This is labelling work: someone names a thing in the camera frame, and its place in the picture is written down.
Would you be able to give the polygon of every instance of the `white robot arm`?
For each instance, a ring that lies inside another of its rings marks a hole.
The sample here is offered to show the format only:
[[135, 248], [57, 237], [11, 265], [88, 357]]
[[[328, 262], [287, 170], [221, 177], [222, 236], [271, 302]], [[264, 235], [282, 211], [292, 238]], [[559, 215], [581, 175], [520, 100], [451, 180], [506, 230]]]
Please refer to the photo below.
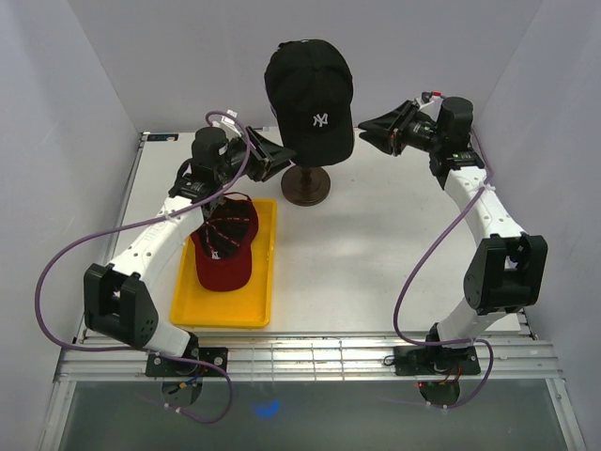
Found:
[[[182, 209], [220, 191], [243, 162], [246, 142], [233, 124], [214, 122], [196, 132], [192, 157], [177, 171], [177, 178], [157, 217], [164, 221], [148, 225], [136, 240], [107, 265], [91, 265], [85, 272], [85, 325], [135, 349], [152, 350], [176, 357], [194, 355], [198, 340], [161, 319], [149, 294], [152, 283], [175, 251], [210, 216], [221, 202], [216, 198], [202, 207]], [[247, 128], [251, 156], [243, 174], [266, 181], [290, 165], [295, 153]]]
[[[464, 277], [464, 298], [432, 326], [426, 341], [440, 346], [394, 350], [399, 357], [397, 374], [423, 374], [424, 369], [452, 368], [457, 363], [468, 370], [464, 374], [478, 374], [480, 367], [470, 364], [476, 360], [470, 342], [493, 322], [536, 303], [547, 243], [541, 236], [528, 235], [486, 184], [485, 165], [470, 144], [471, 102], [443, 98], [435, 120], [433, 94], [424, 92], [419, 99], [359, 124], [364, 130], [360, 138], [384, 153], [397, 156], [406, 146], [428, 152], [432, 175], [460, 210], [484, 189], [465, 216], [478, 247]], [[462, 342], [448, 343], [456, 340]]]

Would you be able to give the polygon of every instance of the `yellow tray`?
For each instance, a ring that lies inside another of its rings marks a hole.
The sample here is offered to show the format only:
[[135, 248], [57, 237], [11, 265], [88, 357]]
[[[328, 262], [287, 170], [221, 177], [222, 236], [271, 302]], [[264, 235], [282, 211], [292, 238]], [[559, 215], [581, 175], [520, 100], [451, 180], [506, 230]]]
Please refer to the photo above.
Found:
[[198, 282], [194, 243], [188, 238], [181, 255], [176, 293], [171, 305], [170, 320], [177, 326], [255, 329], [270, 323], [277, 203], [272, 199], [254, 199], [253, 204], [259, 218], [259, 229], [251, 244], [251, 279], [235, 291], [205, 289]]

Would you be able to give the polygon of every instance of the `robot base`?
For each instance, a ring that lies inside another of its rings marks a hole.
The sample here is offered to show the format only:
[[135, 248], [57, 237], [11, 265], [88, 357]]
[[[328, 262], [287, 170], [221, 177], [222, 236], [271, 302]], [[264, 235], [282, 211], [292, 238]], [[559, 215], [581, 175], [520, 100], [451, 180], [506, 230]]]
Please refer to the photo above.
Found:
[[396, 346], [393, 351], [397, 376], [456, 375], [460, 366], [463, 375], [475, 376], [481, 372], [473, 346], [459, 350], [440, 346]]
[[[193, 355], [190, 358], [198, 359], [201, 362], [214, 364], [223, 371], [227, 370], [227, 348], [197, 348], [193, 350]], [[189, 377], [195, 374], [197, 368], [201, 369], [202, 377], [222, 377], [222, 375], [214, 369], [205, 368], [204, 366], [187, 365], [179, 362], [173, 362], [154, 354], [148, 355], [145, 374], [150, 378], [179, 378], [182, 376]]]

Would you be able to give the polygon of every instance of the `white wall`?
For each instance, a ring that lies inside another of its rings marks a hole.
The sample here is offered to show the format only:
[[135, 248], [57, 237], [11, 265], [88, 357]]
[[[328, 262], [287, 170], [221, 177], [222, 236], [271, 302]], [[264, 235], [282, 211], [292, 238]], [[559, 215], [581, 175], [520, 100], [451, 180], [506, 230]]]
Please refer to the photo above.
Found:
[[529, 312], [552, 338], [589, 449], [601, 449], [601, 4], [545, 0], [478, 123], [506, 207], [549, 244]]
[[277, 45], [322, 38], [355, 78], [355, 122], [423, 90], [484, 106], [541, 0], [69, 0], [138, 130], [193, 131], [209, 109], [274, 123]]
[[[110, 226], [137, 132], [66, 0], [0, 2], [0, 449], [35, 449], [59, 348], [34, 317], [34, 286], [59, 247]], [[102, 242], [59, 262], [43, 293], [69, 340], [85, 267]]]

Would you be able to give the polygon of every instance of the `cap logo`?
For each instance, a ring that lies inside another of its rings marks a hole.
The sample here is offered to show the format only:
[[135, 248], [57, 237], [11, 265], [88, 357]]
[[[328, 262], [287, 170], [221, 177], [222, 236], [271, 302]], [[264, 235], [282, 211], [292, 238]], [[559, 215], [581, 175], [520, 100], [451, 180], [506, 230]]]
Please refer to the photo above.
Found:
[[313, 116], [313, 126], [316, 127], [317, 125], [319, 128], [328, 125], [328, 113]]

